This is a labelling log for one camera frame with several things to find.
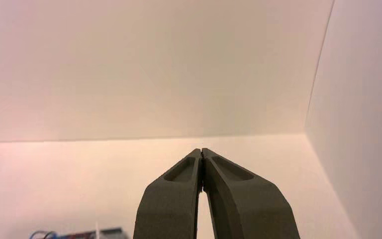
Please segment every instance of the wire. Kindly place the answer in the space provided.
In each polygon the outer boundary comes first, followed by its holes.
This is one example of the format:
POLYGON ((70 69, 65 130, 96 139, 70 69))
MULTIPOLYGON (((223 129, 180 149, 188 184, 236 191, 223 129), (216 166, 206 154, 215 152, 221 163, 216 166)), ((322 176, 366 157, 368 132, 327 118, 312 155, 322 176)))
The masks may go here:
POLYGON ((30 239, 34 239, 34 236, 36 235, 44 235, 43 239, 51 239, 51 238, 57 238, 56 232, 48 232, 48 231, 35 231, 31 236, 30 239))
POLYGON ((31 234, 30 239, 33 239, 35 235, 46 234, 46 233, 48 233, 48 232, 46 232, 46 231, 35 231, 35 232, 33 232, 33 234, 31 234))
POLYGON ((58 235, 56 234, 56 232, 48 232, 43 239, 56 238, 57 236, 58 235))

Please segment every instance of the blue cable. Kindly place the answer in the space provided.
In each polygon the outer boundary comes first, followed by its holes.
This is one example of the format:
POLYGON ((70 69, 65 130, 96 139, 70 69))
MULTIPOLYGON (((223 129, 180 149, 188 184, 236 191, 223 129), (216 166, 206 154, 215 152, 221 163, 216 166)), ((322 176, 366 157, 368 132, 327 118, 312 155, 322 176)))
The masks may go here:
POLYGON ((46 239, 57 239, 58 238, 58 235, 56 234, 56 232, 47 232, 47 231, 35 231, 31 236, 30 236, 30 239, 34 239, 34 236, 35 235, 39 235, 39 234, 42 234, 44 237, 47 237, 46 239))

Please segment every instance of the white wall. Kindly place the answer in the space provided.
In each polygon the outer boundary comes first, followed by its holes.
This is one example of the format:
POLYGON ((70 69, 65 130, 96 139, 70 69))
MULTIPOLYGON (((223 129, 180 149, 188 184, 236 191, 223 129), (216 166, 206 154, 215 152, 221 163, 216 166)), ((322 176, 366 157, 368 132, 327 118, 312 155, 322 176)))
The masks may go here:
MULTIPOLYGON (((0 143, 0 239, 122 226, 131 236, 145 187, 196 147, 273 181, 301 238, 357 235, 305 135, 0 143)), ((198 238, 214 238, 205 194, 198 238)))
POLYGON ((302 132, 332 0, 0 0, 0 141, 302 132))
POLYGON ((362 238, 382 238, 382 0, 336 0, 306 130, 362 238))

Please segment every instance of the white backdrop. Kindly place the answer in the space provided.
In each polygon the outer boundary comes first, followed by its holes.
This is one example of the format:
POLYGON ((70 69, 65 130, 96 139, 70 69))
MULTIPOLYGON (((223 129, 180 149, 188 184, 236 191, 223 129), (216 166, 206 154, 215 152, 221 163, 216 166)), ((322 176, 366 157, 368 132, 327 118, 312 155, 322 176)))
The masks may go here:
POLYGON ((382 1, 336 0, 307 133, 360 236, 382 238, 382 1))
POLYGON ((0 141, 302 132, 332 0, 0 0, 0 141))

